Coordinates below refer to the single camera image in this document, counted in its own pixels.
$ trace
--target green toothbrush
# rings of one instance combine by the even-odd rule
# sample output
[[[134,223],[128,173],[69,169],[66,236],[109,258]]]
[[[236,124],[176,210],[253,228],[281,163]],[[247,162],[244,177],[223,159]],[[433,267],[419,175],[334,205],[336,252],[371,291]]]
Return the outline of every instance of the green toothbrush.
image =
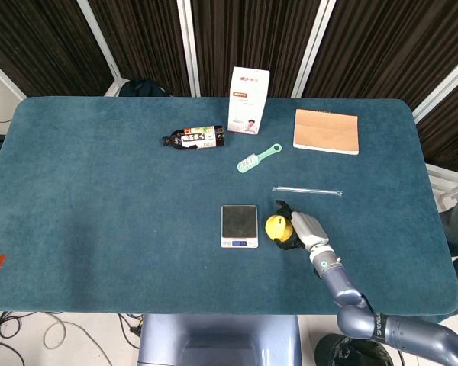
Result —
[[[237,170],[239,170],[240,173],[245,173],[251,168],[254,168],[258,164],[260,164],[261,160],[265,159],[266,157],[279,153],[282,151],[282,145],[279,143],[276,143],[272,147],[270,147],[267,151],[260,153],[259,155],[256,154],[251,154],[245,160],[242,160],[238,162],[237,164]]]

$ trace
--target dark bottle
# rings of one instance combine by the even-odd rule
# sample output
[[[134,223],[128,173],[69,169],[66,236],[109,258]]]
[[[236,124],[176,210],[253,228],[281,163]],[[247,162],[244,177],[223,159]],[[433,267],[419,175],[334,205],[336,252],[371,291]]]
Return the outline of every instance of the dark bottle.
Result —
[[[224,128],[217,125],[176,130],[163,138],[163,146],[173,146],[178,150],[224,146]]]

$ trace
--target toothbrush handle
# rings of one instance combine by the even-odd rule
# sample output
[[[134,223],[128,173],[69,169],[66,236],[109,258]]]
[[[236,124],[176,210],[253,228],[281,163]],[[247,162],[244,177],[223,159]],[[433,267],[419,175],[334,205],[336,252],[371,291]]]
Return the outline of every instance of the toothbrush handle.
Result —
[[[280,145],[279,143],[276,143],[275,145],[270,147],[267,151],[260,153],[258,155],[258,160],[265,159],[266,157],[279,153],[280,151],[282,151],[282,145]]]

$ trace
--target table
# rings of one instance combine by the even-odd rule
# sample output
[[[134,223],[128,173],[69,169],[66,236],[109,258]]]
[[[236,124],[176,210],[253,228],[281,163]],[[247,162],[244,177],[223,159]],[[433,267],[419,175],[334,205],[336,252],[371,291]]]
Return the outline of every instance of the table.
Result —
[[[0,155],[0,310],[336,313],[307,252],[278,249],[284,199],[316,216],[375,310],[449,313],[458,288],[411,112],[399,100],[268,99],[260,134],[179,151],[161,137],[227,124],[226,98],[22,101]],[[360,154],[294,149],[295,109],[359,118]],[[245,174],[236,164],[282,152]],[[343,197],[271,192],[337,189]],[[222,204],[257,204],[258,249],[222,249]]]

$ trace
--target digital scale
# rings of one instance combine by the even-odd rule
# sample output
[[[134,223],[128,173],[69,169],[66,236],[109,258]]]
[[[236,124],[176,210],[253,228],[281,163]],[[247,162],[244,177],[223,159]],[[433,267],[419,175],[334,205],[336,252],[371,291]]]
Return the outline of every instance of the digital scale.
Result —
[[[258,213],[256,205],[224,205],[221,208],[222,248],[257,248]]]

